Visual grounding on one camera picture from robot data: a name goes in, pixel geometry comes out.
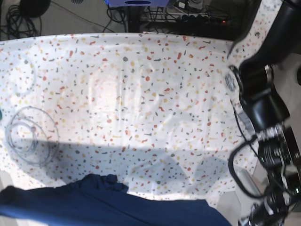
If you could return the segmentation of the dark blue t-shirt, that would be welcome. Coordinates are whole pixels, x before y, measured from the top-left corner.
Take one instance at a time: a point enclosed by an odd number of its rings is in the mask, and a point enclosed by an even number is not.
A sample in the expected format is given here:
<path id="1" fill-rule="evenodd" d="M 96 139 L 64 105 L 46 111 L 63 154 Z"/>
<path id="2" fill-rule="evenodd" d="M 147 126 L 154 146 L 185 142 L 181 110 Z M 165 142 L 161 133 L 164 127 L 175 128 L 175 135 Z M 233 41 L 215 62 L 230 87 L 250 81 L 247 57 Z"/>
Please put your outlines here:
<path id="1" fill-rule="evenodd" d="M 204 200 L 154 201 L 128 194 L 115 175 L 89 174 L 61 187 L 0 193 L 0 213 L 50 226 L 227 226 Z"/>

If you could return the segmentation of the terrazzo patterned tablecloth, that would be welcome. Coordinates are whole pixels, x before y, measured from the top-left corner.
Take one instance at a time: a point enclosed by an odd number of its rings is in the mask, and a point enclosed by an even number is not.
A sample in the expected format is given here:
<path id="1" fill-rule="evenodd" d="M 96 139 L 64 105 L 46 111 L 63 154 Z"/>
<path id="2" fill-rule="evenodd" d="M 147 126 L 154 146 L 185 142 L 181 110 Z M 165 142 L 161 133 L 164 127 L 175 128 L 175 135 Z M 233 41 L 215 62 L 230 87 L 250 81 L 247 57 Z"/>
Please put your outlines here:
<path id="1" fill-rule="evenodd" d="M 92 33 L 0 44 L 0 169 L 24 189 L 115 174 L 130 194 L 205 199 L 236 189 L 242 138 L 224 74 L 232 43 Z"/>

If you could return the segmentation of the blue box at top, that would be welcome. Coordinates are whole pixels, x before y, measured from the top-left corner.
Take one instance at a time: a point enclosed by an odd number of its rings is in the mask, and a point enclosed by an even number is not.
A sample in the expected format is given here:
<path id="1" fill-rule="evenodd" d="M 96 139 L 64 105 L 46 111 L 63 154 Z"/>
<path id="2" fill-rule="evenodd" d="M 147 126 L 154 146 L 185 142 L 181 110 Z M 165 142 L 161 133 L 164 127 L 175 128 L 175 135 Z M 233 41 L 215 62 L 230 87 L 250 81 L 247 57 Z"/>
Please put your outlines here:
<path id="1" fill-rule="evenodd" d="M 111 7 L 167 7 L 174 5 L 177 0 L 104 0 Z"/>

